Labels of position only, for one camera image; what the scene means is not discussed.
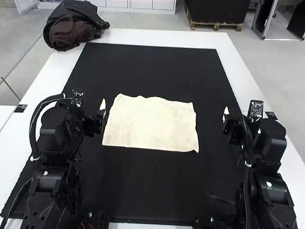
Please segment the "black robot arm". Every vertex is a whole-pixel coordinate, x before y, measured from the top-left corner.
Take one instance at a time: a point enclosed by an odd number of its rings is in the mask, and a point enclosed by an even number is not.
[[[224,134],[242,149],[238,168],[244,181],[236,192],[234,228],[297,229],[294,204],[277,172],[286,149],[286,129],[263,118],[262,101],[250,102],[248,115],[235,118],[225,112]]]
[[[43,150],[39,151],[36,123],[43,108],[52,102],[59,103],[41,118],[40,134],[45,144]],[[102,109],[96,118],[92,118],[85,114],[83,106],[84,92],[73,89],[69,98],[65,94],[54,95],[36,107],[29,130],[34,175],[25,184],[28,186],[30,183],[30,188],[21,229],[79,227],[81,180],[78,162],[82,159],[79,147],[85,135],[94,137],[102,132],[105,115],[105,109]],[[3,220],[1,228],[4,228],[7,218]]]

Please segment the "white towel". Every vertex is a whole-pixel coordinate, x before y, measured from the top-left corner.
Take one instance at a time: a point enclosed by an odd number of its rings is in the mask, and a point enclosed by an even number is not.
[[[110,109],[102,144],[198,152],[193,104],[119,94]]]

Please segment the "dark fabric pile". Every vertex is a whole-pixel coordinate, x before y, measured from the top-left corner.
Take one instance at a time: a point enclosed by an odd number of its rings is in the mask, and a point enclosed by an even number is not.
[[[67,51],[102,36],[110,24],[97,14],[97,7],[88,1],[64,0],[52,12],[43,29],[47,45]]]

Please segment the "wooden pallet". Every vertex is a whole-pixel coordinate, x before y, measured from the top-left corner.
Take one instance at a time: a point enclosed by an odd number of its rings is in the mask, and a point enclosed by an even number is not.
[[[220,26],[234,26],[236,31],[238,32],[241,32],[243,30],[243,23],[240,23],[240,24],[234,24],[234,23],[226,23],[226,22],[223,22],[223,23],[212,23],[212,22],[195,22],[192,20],[191,18],[191,15],[190,15],[190,12],[189,12],[189,9],[187,8],[186,4],[184,3],[184,9],[185,9],[185,12],[186,12],[186,16],[187,16],[187,19],[189,21],[189,24],[190,24],[190,27],[191,27],[191,30],[195,30],[197,26],[202,26],[202,25],[212,25],[213,26],[213,29],[214,31],[218,31],[219,30],[219,27]]]

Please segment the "black rubber mat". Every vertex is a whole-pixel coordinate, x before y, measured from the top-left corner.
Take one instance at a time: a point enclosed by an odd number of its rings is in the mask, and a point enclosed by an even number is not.
[[[112,220],[189,224],[208,214],[209,195],[233,200],[241,177],[233,151],[223,135],[223,112],[239,106],[216,50],[86,44],[63,91],[85,92],[85,110],[95,116],[102,98],[107,114],[119,93],[158,96],[192,102],[199,153],[102,146],[102,137],[81,145],[83,207],[98,209]],[[8,204],[32,175],[24,169]],[[22,217],[25,201],[13,216]]]

